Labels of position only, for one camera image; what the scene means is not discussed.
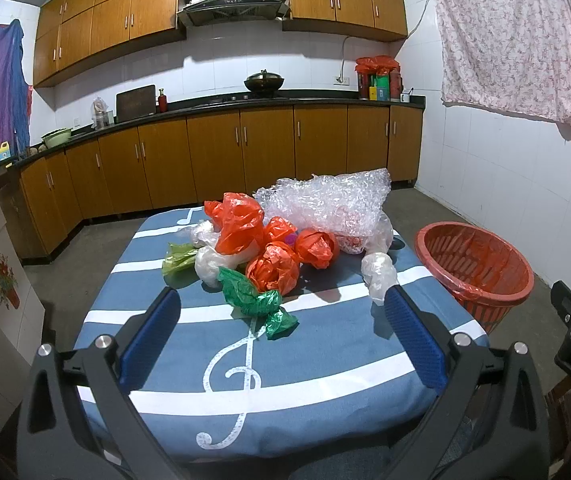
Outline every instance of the metal screw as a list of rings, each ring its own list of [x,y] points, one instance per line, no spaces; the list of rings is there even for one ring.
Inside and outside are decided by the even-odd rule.
[[[108,348],[112,344],[112,338],[109,335],[100,335],[94,340],[94,345],[97,348]]]
[[[515,352],[521,355],[527,354],[527,345],[525,343],[517,341],[515,343]]]
[[[472,339],[470,339],[470,336],[466,333],[459,332],[454,334],[454,342],[457,346],[470,346]]]
[[[45,343],[38,348],[37,353],[41,357],[46,357],[47,355],[50,355],[51,351],[52,351],[52,345],[50,343]]]

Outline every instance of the range hood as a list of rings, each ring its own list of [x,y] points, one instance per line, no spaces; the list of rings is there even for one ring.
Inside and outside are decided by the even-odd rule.
[[[178,17],[186,27],[211,23],[274,20],[283,18],[289,8],[286,0],[203,0],[185,6]]]

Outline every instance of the red plastic basket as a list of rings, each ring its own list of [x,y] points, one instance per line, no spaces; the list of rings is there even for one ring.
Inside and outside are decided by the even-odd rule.
[[[437,222],[417,233],[421,262],[487,333],[523,303],[534,274],[517,249],[496,234],[460,222]]]

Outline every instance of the blue gripper pad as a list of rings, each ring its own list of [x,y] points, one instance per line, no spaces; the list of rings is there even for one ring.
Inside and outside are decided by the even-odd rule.
[[[385,294],[385,317],[408,354],[421,382],[441,395],[447,384],[445,356],[430,332],[409,304],[409,297],[400,285]]]
[[[136,326],[142,322],[142,318],[144,320],[121,354],[119,388],[124,394],[144,386],[180,315],[179,294],[176,290],[166,287],[145,314],[131,317],[121,328],[122,331],[128,332],[128,329],[132,328],[128,327],[128,323]]]

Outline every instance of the blue tablecloth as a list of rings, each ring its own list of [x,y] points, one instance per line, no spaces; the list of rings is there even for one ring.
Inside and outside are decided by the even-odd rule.
[[[202,208],[144,222],[85,319],[76,347],[117,333],[165,286],[168,242],[205,219]],[[451,332],[487,336],[410,248],[390,251],[399,282]],[[268,341],[193,270],[181,276],[181,319],[143,389],[130,395],[150,431],[180,462],[280,456],[343,436],[377,433],[421,415],[435,399],[367,295],[360,256],[341,254],[326,270],[301,268],[284,304],[299,319],[291,335]],[[80,388],[95,430],[105,434],[88,388]]]

